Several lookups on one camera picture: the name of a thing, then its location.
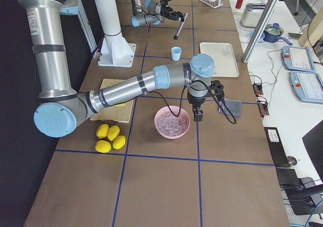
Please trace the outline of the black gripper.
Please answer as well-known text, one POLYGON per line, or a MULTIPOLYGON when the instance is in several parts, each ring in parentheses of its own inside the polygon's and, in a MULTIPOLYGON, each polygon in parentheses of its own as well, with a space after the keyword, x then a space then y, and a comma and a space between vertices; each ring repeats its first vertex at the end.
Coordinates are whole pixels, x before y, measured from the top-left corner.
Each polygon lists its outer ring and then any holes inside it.
POLYGON ((194 121, 195 122, 202 121, 203 110, 201 109, 201 106, 205 102, 205 97, 195 97, 192 95, 188 95, 187 100, 192 105, 192 110, 194 113, 194 121))

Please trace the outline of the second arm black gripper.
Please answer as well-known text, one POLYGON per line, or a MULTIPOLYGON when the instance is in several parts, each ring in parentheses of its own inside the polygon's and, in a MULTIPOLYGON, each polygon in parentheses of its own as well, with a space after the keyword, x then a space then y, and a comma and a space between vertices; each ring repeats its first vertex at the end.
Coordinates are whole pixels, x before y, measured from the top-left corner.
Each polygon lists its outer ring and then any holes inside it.
POLYGON ((169 20, 183 21, 184 14, 180 11, 174 11, 171 7, 161 7, 160 15, 169 20))

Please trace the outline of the second grey robot arm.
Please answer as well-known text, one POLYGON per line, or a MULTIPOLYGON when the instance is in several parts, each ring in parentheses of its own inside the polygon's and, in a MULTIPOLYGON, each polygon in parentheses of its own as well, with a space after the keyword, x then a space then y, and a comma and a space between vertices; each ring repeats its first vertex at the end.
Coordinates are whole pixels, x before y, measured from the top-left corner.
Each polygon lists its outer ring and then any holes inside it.
POLYGON ((172 0, 145 0, 144 4, 141 0, 131 0, 133 17, 131 18, 132 25, 139 27, 145 24, 158 25, 164 22, 165 19, 172 21, 185 21, 185 16, 182 12, 174 11, 169 6, 172 0))

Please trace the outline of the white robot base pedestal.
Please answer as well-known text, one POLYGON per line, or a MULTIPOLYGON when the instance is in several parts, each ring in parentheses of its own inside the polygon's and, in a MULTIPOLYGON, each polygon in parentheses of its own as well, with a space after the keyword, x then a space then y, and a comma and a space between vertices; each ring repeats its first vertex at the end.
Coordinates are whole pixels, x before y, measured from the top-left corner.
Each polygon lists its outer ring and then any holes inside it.
POLYGON ((136 44, 128 43, 122 35, 116 0, 95 0, 104 33, 98 65, 130 68, 136 44))

